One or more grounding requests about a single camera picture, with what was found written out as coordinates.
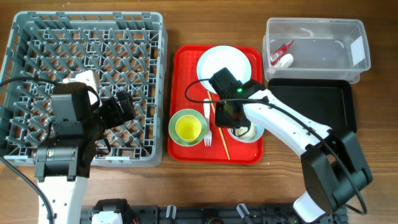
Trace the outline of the small light blue bowl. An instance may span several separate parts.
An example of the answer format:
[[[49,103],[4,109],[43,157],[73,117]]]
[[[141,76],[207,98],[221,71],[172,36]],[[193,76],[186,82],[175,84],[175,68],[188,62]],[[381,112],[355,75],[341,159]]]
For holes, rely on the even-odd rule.
[[[251,123],[250,127],[229,128],[229,135],[243,143],[252,143],[259,140],[264,134],[264,128],[255,123]]]

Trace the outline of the yellow plastic cup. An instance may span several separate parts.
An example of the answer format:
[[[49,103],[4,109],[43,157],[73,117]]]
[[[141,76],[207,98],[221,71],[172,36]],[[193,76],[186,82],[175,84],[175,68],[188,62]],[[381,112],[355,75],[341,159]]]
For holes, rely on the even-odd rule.
[[[175,130],[184,142],[193,142],[201,133],[201,122],[195,116],[184,115],[177,120]]]

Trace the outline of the red snack wrapper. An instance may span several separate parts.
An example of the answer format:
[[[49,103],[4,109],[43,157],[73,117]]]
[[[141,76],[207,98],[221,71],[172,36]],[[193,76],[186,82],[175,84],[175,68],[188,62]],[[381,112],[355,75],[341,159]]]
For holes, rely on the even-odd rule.
[[[282,44],[277,50],[271,52],[271,65],[275,65],[281,57],[288,51],[290,46],[293,44],[293,40],[286,44]]]

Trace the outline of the white paper napkin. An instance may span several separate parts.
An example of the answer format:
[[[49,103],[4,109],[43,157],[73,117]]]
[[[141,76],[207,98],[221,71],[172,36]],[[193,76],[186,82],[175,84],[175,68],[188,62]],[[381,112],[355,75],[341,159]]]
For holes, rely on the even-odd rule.
[[[274,65],[276,68],[287,68],[294,62],[294,57],[292,54],[285,54],[279,61]]]

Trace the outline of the rice and food scraps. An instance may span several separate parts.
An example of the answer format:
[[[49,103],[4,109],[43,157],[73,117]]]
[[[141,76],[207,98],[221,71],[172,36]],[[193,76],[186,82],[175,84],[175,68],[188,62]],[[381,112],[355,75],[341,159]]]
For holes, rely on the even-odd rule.
[[[233,134],[240,139],[251,139],[257,133],[257,128],[255,124],[251,124],[250,127],[240,127],[233,130]]]

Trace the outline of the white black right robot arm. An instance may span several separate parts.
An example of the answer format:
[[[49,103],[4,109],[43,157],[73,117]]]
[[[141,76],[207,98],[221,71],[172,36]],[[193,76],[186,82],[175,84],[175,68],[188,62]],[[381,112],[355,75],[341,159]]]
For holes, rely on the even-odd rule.
[[[348,207],[356,197],[367,214],[360,191],[369,185],[372,174],[355,133],[333,130],[296,112],[264,85],[235,78],[211,78],[219,96],[216,125],[237,128],[254,123],[279,138],[301,160],[305,192],[293,203],[295,213],[305,222]]]

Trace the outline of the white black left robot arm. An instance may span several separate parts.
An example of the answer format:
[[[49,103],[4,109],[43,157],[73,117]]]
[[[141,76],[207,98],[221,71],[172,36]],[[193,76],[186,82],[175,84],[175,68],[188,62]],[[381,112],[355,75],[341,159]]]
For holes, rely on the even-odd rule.
[[[38,146],[35,177],[43,197],[39,200],[39,223],[79,223],[86,193],[90,165],[102,154],[96,142],[107,129],[136,117],[132,96],[117,92],[105,101],[92,104],[94,89],[84,83],[54,86],[50,97],[54,119],[47,136]]]

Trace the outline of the grey dishwasher rack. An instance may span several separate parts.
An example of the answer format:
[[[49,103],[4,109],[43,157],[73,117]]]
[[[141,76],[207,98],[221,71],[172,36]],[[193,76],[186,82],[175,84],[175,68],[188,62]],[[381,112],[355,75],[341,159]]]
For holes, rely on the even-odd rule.
[[[32,166],[66,138],[93,165],[154,167],[163,152],[167,31],[158,12],[19,12],[1,64],[1,156]]]

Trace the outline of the clear plastic waste bin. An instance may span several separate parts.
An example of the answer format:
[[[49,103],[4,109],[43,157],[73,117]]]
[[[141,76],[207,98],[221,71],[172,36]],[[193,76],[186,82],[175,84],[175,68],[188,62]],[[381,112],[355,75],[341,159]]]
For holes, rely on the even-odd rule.
[[[288,67],[271,64],[272,53],[291,43]],[[356,83],[371,68],[368,37],[358,19],[272,17],[262,43],[264,78],[346,80]]]

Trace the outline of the black waste tray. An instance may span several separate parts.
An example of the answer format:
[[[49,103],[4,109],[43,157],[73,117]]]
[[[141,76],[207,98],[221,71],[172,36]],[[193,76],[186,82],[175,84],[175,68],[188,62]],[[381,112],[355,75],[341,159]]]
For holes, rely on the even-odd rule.
[[[351,85],[346,80],[274,78],[268,89],[287,106],[333,129],[357,131]]]

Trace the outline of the wooden chopstick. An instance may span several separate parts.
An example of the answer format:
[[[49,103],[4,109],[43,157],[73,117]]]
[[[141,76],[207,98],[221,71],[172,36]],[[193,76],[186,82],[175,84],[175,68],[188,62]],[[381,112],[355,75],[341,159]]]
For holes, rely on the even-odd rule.
[[[212,95],[211,95],[210,91],[207,91],[207,95],[208,95],[209,100],[212,101],[213,99],[212,99]],[[214,105],[214,103],[210,103],[210,104],[211,104],[211,109],[213,111],[213,114],[215,116],[215,112],[216,112],[215,105]],[[226,153],[226,156],[227,156],[228,160],[230,160],[231,158],[230,158],[230,154],[229,154],[229,151],[228,151],[228,146],[227,146],[225,138],[224,138],[223,131],[222,131],[222,129],[220,127],[218,127],[218,131],[220,133],[220,137],[221,137],[221,140],[222,140],[222,143],[223,143],[223,147],[224,147],[224,151]]]

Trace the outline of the white plastic fork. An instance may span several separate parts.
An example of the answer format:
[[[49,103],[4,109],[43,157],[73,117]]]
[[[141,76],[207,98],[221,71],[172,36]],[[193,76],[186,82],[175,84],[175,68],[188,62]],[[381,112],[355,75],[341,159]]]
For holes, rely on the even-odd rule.
[[[204,109],[204,116],[205,116],[205,120],[206,120],[206,134],[203,138],[204,144],[206,147],[210,147],[211,146],[211,142],[212,142],[212,132],[210,130],[210,112],[211,112],[211,108],[210,108],[210,103],[209,103],[209,99],[205,98],[204,99],[204,104],[203,104],[203,109]]]

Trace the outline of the large light blue plate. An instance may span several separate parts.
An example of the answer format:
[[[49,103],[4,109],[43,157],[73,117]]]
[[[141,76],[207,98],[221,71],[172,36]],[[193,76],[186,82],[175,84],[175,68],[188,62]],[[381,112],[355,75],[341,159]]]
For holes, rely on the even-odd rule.
[[[237,48],[220,45],[207,50],[197,63],[199,80],[209,79],[222,68],[227,68],[235,79],[246,83],[251,79],[249,59]]]

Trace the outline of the green saucer bowl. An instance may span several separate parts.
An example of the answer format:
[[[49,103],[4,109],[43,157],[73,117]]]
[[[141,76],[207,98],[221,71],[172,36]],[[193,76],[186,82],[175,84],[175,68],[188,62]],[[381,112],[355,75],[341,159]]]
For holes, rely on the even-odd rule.
[[[201,133],[199,135],[199,137],[193,141],[193,142],[184,142],[182,139],[180,139],[176,133],[175,130],[175,125],[177,120],[184,116],[184,115],[192,115],[195,116],[196,118],[198,118],[201,122]],[[180,146],[184,146],[184,147],[191,147],[194,146],[198,143],[200,143],[204,136],[206,134],[206,120],[205,117],[198,111],[193,110],[193,109],[184,109],[184,110],[180,110],[178,112],[176,112],[170,119],[169,121],[169,136],[171,137],[172,141],[177,143]]]

